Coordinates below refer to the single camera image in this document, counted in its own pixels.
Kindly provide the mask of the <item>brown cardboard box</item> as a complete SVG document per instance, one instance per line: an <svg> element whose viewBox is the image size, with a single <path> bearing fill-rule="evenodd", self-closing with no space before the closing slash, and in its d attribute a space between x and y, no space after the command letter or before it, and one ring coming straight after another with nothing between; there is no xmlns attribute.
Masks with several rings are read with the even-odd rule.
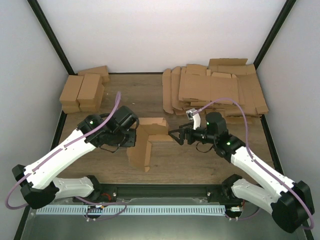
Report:
<svg viewBox="0 0 320 240"><path fill-rule="evenodd" d="M152 142L170 142L169 124L164 117L139 118L134 147L127 149L129 164L143 172L150 170Z"/></svg>

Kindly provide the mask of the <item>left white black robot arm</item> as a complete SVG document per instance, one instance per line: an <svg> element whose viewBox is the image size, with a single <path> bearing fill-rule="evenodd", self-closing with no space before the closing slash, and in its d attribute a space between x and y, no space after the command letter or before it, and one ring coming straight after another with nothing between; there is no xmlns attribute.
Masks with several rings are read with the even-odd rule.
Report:
<svg viewBox="0 0 320 240"><path fill-rule="evenodd" d="M80 197L97 202L102 196L102 187L95 176L70 179L57 176L77 159L103 145L134 147L138 126L137 115L126 106L121 106L113 114L88 115L44 157L27 166L18 164L12 169L26 203L32 209L40 209L62 198Z"/></svg>

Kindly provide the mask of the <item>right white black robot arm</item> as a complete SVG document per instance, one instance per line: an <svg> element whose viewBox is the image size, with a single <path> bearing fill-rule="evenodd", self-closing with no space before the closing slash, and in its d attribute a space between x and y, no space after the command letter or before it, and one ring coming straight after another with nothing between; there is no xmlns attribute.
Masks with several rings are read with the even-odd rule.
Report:
<svg viewBox="0 0 320 240"><path fill-rule="evenodd" d="M208 113L204 127L201 126L200 115L192 109L187 111L187 116L192 121L169 131L170 137L181 146L184 143L210 144L219 157L257 182L251 184L239 175L232 175L225 180L226 186L222 188L225 200L232 202L238 198L256 205L268 212L287 233L293 233L311 219L315 208L311 189L305 182L294 182L262 161L246 143L229 133L220 113Z"/></svg>

